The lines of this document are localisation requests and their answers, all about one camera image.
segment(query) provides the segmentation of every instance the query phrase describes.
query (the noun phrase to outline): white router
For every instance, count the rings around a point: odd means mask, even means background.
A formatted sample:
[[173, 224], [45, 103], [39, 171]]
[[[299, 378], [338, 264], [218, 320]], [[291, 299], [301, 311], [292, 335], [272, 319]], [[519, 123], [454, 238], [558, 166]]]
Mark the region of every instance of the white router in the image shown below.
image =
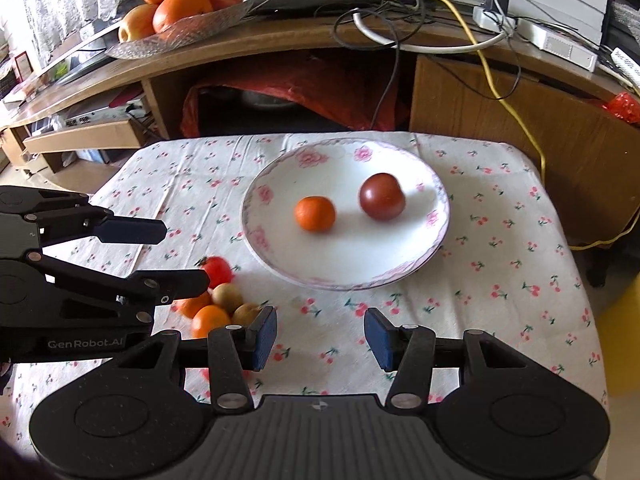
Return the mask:
[[589, 72], [594, 72], [598, 56], [577, 41], [523, 18], [518, 20], [518, 33], [544, 52], [554, 54]]

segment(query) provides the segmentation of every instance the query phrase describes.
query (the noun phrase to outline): cherry print tablecloth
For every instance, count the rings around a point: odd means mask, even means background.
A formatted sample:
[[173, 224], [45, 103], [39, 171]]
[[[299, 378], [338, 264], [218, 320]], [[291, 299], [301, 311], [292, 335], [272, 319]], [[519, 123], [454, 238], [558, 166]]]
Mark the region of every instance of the cherry print tablecloth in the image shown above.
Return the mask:
[[[331, 134], [386, 140], [429, 163], [450, 200], [444, 243], [411, 276], [373, 290], [313, 290], [265, 270], [244, 243], [242, 196], [281, 153], [327, 135], [175, 140], [140, 150], [92, 203], [119, 215], [162, 219], [168, 227], [164, 242], [132, 246], [90, 239], [47, 252], [119, 276], [193, 267], [205, 254], [224, 256], [247, 301], [278, 307], [270, 360], [262, 372], [247, 374], [256, 399], [263, 393], [360, 392], [384, 399], [393, 374], [378, 368], [362, 327], [364, 312], [375, 306], [396, 325], [423, 324], [442, 337], [487, 330], [606, 404], [598, 336], [558, 216], [530, 161], [511, 146], [402, 132]], [[188, 320], [168, 306], [156, 309], [154, 330], [163, 328], [191, 336]], [[32, 452], [28, 420], [34, 406], [97, 364], [18, 365], [0, 397], [1, 436]], [[456, 370], [435, 370], [430, 399], [441, 400], [457, 385]], [[186, 389], [206, 402], [206, 374], [188, 370]]]

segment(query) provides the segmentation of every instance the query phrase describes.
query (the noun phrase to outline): fruit bowl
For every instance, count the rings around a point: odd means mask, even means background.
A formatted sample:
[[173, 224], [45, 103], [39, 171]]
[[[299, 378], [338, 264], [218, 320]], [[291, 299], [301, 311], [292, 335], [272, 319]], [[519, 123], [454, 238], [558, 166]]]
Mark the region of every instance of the fruit bowl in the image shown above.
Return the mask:
[[[360, 186], [390, 173], [406, 197], [400, 216], [378, 222], [360, 208]], [[336, 209], [330, 231], [296, 223], [306, 196]], [[285, 153], [249, 186], [241, 207], [245, 241], [271, 272], [297, 285], [363, 290], [411, 274], [438, 249], [449, 225], [449, 199], [438, 175], [418, 156], [386, 142], [329, 139]]]
[[106, 53], [117, 59], [142, 59], [170, 52], [197, 41], [208, 40], [223, 30], [237, 25], [249, 12], [252, 3], [253, 0], [243, 0], [226, 9], [183, 18], [159, 34], [142, 40], [119, 43], [112, 46]]

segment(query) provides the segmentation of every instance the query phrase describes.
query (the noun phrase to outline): dark red tomato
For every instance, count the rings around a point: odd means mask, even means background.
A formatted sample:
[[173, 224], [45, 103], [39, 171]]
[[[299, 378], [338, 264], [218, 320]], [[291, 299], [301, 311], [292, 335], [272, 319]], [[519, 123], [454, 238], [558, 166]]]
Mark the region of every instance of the dark red tomato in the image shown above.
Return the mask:
[[234, 273], [226, 260], [220, 256], [205, 256], [196, 264], [209, 277], [209, 288], [216, 288], [222, 283], [231, 283]]
[[402, 211], [406, 200], [398, 180], [388, 173], [377, 173], [360, 188], [360, 207], [374, 220], [392, 220]]

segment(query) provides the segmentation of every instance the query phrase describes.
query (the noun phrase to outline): wooden desk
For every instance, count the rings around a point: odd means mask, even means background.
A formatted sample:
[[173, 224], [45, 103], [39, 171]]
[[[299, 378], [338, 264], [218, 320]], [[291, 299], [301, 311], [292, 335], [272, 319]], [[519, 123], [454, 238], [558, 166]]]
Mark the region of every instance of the wooden desk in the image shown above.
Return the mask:
[[[149, 107], [165, 139], [180, 136], [182, 102], [188, 89], [214, 62], [240, 56], [304, 48], [336, 47], [332, 18], [251, 20], [209, 41], [142, 60], [117, 60], [64, 86], [53, 86], [10, 118], [0, 117], [7, 133], [47, 117], [100, 92], [141, 82]], [[384, 25], [369, 23], [385, 34]], [[353, 27], [340, 30], [357, 44], [370, 44]], [[437, 46], [466, 44], [457, 27], [436, 23], [423, 27], [412, 41]], [[525, 72], [512, 104], [527, 121], [548, 157], [547, 189], [567, 234], [581, 242], [607, 239], [622, 231], [640, 205], [640, 132], [584, 98], [608, 101], [622, 91], [613, 79], [591, 74], [564, 60], [513, 41]], [[504, 43], [486, 49], [498, 70], [499, 88], [513, 76], [500, 72], [512, 66], [513, 52]], [[517, 124], [495, 101], [484, 100], [433, 64], [415, 59], [410, 129], [452, 136], [508, 142], [537, 164], [538, 157]], [[488, 93], [477, 57], [446, 61], [460, 76]]]

